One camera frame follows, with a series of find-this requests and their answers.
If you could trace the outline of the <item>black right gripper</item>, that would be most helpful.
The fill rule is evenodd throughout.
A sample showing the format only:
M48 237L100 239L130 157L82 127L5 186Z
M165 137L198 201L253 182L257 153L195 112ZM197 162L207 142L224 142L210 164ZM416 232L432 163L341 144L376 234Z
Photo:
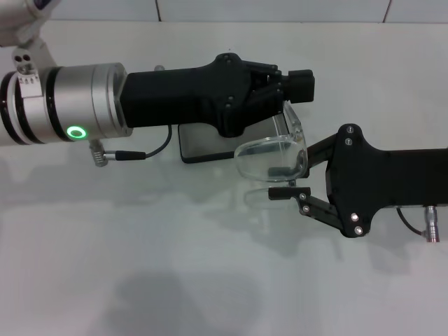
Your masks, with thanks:
M350 238L366 235L381 209L447 205L447 149L379 150L355 124L300 150L293 167L270 167L268 177L308 178L325 161L330 203L308 187L272 187L269 199L294 199L301 215Z

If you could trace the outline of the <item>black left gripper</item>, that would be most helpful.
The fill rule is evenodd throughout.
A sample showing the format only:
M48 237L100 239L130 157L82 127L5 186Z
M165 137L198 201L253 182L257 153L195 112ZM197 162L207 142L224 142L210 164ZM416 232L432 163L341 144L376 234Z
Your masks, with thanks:
M238 137L254 123L250 87L244 61L225 53L197 68L131 73L120 104L132 128L204 123L223 137Z

